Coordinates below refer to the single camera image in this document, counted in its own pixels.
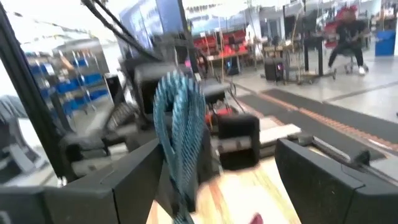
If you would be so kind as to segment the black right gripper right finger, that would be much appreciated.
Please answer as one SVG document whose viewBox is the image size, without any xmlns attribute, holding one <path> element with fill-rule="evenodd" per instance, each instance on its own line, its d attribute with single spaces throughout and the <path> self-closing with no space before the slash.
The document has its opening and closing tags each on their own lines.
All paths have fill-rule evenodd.
<svg viewBox="0 0 398 224">
<path fill-rule="evenodd" d="M 275 161 L 302 223 L 397 223 L 397 186 L 287 139 Z"/>
</svg>

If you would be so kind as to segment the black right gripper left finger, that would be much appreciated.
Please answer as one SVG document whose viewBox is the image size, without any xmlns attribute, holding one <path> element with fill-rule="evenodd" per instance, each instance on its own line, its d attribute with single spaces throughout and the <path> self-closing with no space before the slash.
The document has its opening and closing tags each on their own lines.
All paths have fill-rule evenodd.
<svg viewBox="0 0 398 224">
<path fill-rule="evenodd" d="M 1 187 L 1 223 L 145 223 L 163 163 L 155 139 L 64 187 Z"/>
</svg>

